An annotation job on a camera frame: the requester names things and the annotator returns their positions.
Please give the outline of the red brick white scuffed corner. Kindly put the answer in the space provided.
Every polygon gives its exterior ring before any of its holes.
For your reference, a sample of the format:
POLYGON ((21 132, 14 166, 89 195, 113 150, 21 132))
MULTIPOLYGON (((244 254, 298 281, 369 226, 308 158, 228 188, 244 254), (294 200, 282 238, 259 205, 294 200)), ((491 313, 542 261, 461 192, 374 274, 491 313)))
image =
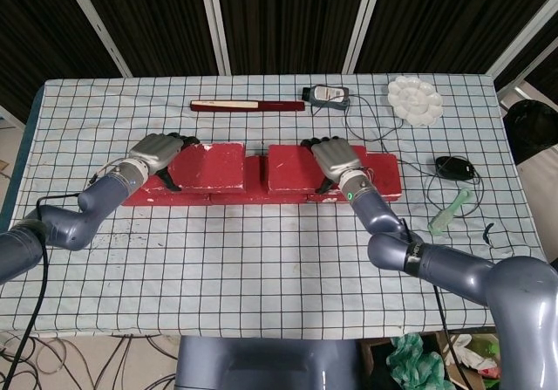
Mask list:
POLYGON ((325 175, 305 147, 271 145, 267 155, 268 188, 276 195, 314 194, 325 175))

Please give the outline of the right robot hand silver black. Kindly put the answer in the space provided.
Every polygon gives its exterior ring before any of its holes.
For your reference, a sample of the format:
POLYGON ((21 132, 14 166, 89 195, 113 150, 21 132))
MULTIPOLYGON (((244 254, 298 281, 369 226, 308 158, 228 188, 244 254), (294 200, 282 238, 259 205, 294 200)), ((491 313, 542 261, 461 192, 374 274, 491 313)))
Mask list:
POLYGON ((359 170, 362 166, 356 152, 344 138, 333 136, 318 139, 314 137, 303 140, 300 146, 312 153, 323 172, 324 179, 316 190, 319 195, 325 194, 338 184, 343 174, 359 170))

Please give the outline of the red brick chipped white edge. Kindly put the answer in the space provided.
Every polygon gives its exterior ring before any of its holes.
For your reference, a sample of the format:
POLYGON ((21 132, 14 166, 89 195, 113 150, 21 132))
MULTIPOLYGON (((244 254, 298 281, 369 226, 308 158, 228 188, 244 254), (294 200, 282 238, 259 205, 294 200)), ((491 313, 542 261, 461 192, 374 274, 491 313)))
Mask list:
POLYGON ((241 143, 197 144, 185 148, 171 162, 169 173, 188 193, 243 192, 245 159, 241 143))

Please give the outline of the black bag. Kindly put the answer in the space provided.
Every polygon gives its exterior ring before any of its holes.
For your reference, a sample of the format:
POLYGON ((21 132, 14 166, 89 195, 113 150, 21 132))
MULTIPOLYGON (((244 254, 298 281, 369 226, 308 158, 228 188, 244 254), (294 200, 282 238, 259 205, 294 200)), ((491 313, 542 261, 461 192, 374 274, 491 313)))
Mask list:
POLYGON ((514 163, 558 145, 558 112, 534 99, 513 104, 503 118, 514 163))

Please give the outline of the white black grid tablecloth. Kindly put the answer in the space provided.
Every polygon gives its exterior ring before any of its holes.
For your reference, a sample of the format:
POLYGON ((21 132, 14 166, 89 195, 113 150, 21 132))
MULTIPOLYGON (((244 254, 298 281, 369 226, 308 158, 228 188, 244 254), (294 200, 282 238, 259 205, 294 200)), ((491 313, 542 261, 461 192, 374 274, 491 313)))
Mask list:
MULTIPOLYGON (((108 161, 149 133, 243 144, 249 154, 336 135, 394 154, 402 195, 393 211, 426 241, 428 223, 459 187, 432 178, 443 154, 480 174, 476 197, 437 243, 498 262, 543 257, 508 149, 493 80, 426 74, 443 99, 429 127, 398 121, 389 74, 59 79, 35 94, 9 192, 5 229, 37 199, 75 209, 74 195, 108 161), (344 111, 302 100, 304 87, 349 89, 344 111), (208 113, 192 100, 303 101, 301 112, 208 113), (490 238, 482 238, 493 222, 490 238)), ((352 339, 486 326, 487 309, 414 277, 374 267, 368 234, 345 203, 119 208, 84 250, 52 249, 0 286, 0 337, 29 323, 38 336, 180 333, 352 339)))

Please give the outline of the white frame post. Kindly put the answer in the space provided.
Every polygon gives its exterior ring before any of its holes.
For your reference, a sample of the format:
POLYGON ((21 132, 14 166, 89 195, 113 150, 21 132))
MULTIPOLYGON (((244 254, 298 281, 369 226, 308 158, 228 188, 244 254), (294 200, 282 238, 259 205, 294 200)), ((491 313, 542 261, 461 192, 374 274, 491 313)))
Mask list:
POLYGON ((378 0, 360 0, 347 52, 345 54, 342 74, 352 74, 356 69, 377 1, 378 0))
POLYGON ((119 51, 119 48, 117 47, 114 40, 112 39, 109 30, 107 30, 101 16, 98 14, 92 1, 91 0, 75 0, 75 1, 77 2, 79 8, 84 13, 86 19, 88 20, 93 30, 97 34, 100 42, 105 47, 107 53, 111 57, 113 63, 116 65, 121 76, 123 78, 131 78, 133 76, 132 71, 130 70, 124 57, 119 51))
POLYGON ((220 0, 203 0, 208 28, 214 49, 215 63, 221 76, 231 76, 227 37, 223 23, 220 0))
POLYGON ((520 29, 487 70, 500 100, 558 50, 558 0, 541 0, 536 10, 525 18, 514 15, 514 21, 521 23, 520 29))

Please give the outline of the black computer mouse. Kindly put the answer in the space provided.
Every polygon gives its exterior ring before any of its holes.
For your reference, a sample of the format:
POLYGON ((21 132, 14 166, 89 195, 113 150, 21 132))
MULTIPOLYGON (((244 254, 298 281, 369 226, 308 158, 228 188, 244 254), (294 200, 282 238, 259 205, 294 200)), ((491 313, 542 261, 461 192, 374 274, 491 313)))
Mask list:
POLYGON ((434 161, 436 174, 450 181, 470 181, 475 175, 473 164, 459 156, 440 156, 434 161))

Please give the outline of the green plastic bag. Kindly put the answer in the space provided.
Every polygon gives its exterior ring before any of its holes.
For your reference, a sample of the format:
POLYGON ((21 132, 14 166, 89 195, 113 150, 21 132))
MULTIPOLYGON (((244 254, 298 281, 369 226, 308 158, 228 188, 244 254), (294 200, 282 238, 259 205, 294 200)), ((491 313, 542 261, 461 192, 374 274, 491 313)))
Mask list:
POLYGON ((417 333, 391 338, 394 351, 386 365, 402 390, 452 390, 445 380, 444 362, 437 352, 425 352, 417 333))

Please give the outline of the white flower paint palette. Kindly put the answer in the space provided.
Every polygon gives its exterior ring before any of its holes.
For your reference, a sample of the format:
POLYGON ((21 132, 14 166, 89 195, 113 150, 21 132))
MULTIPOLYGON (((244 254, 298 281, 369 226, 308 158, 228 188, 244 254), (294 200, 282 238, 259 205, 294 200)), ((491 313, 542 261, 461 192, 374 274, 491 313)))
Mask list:
POLYGON ((443 114, 443 99, 433 85, 416 77, 397 76, 388 84, 388 102, 413 127, 433 125, 443 114))

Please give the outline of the dark red folded fan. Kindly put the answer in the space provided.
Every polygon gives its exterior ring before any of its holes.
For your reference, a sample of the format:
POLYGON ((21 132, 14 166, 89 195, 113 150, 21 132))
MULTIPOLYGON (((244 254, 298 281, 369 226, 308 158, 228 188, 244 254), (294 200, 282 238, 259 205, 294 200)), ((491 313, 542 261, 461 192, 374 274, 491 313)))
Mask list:
POLYGON ((264 100, 192 100, 190 109, 194 112, 234 113, 234 112, 301 112, 303 101, 264 101, 264 100))

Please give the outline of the green plastic brush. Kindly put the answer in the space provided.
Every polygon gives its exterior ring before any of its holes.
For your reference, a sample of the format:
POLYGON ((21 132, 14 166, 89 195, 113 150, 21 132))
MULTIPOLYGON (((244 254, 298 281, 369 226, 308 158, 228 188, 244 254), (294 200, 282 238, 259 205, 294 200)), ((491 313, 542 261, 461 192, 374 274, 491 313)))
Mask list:
POLYGON ((452 222, 455 214, 464 203, 467 203, 473 195, 473 192, 468 188, 463 188, 459 191, 452 203, 441 209, 438 214, 428 224, 429 232, 433 236, 440 236, 447 229, 452 222))

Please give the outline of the red brick with white sticker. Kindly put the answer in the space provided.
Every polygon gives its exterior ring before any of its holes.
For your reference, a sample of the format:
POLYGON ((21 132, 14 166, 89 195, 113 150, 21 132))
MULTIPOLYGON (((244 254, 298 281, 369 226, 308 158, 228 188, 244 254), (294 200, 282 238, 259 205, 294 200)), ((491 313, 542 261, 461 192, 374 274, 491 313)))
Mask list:
MULTIPOLYGON (((373 186, 386 201, 396 201, 402 194, 397 158, 394 154, 369 153, 364 146, 352 146, 353 151, 364 165, 373 186)), ((333 186, 325 193, 317 190, 323 182, 323 172, 316 163, 311 151, 302 149, 301 184, 299 189, 310 198, 311 202, 347 202, 338 186, 333 186)))

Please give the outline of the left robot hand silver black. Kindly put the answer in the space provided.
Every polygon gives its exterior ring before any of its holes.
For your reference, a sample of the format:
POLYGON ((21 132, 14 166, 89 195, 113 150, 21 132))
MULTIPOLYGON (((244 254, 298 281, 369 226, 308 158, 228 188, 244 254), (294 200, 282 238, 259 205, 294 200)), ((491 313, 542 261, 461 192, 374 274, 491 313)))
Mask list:
POLYGON ((180 192, 181 188, 174 183, 168 166, 185 148, 199 143, 194 136, 150 133, 131 148, 128 157, 142 162, 146 166, 147 174, 158 176, 168 190, 180 192))

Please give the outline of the grey-blue robot torso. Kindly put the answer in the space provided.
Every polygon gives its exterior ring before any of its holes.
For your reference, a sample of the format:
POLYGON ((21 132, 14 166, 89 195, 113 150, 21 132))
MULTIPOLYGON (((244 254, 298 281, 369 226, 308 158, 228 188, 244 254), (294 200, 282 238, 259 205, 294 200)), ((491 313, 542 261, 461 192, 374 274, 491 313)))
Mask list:
POLYGON ((183 336, 174 390, 360 390, 355 340, 183 336))

